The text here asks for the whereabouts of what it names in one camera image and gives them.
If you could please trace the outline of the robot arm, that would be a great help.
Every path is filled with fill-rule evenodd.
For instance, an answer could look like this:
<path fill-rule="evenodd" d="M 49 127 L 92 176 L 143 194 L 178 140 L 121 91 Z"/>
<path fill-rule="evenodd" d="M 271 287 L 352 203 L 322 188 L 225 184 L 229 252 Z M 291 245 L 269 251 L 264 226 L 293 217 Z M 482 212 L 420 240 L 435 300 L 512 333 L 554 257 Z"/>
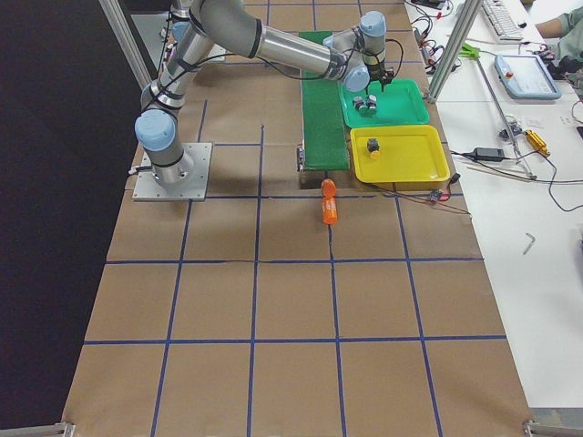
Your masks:
<path fill-rule="evenodd" d="M 394 71 L 385 65 L 385 17 L 377 11 L 362 15 L 357 25 L 342 32 L 305 38 L 264 24 L 240 1 L 193 1 L 187 21 L 178 28 L 178 44 L 165 71 L 143 90 L 142 112 L 135 121 L 153 176 L 163 184 L 184 180 L 197 162 L 179 140 L 178 113 L 185 103 L 185 80 L 215 60 L 210 51 L 216 46 L 226 56 L 259 59 L 278 73 L 286 67 L 297 70 L 303 123 L 299 170 L 348 169 L 338 87 L 360 92 L 394 79 Z"/>
<path fill-rule="evenodd" d="M 191 3 L 191 0 L 172 0 L 170 2 L 169 17 L 166 20 L 166 27 L 161 33 L 165 45 L 162 57 L 164 63 L 169 61 L 171 54 L 188 28 Z"/>

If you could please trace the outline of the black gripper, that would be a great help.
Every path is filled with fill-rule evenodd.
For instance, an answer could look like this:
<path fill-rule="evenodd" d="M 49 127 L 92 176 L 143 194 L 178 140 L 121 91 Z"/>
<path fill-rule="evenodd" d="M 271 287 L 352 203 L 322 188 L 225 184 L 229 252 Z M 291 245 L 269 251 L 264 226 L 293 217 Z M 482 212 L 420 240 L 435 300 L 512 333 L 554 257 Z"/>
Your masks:
<path fill-rule="evenodd" d="M 394 69 L 389 66 L 386 67 L 384 62 L 377 62 L 369 65 L 369 76 L 370 82 L 365 88 L 367 95 L 370 95 L 370 89 L 373 86 L 373 82 L 379 82 L 382 86 L 382 92 L 390 85 L 390 83 L 395 78 Z"/>

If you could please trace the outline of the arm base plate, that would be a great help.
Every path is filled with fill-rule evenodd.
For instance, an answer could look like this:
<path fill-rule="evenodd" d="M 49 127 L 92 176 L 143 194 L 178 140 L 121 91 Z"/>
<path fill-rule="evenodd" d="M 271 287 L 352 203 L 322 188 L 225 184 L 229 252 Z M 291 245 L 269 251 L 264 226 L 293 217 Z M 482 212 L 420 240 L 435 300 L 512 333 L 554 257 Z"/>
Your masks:
<path fill-rule="evenodd" d="M 183 156 L 177 164 L 154 166 L 143 153 L 132 198 L 136 201 L 204 201 L 207 194 L 212 143 L 183 143 Z"/>

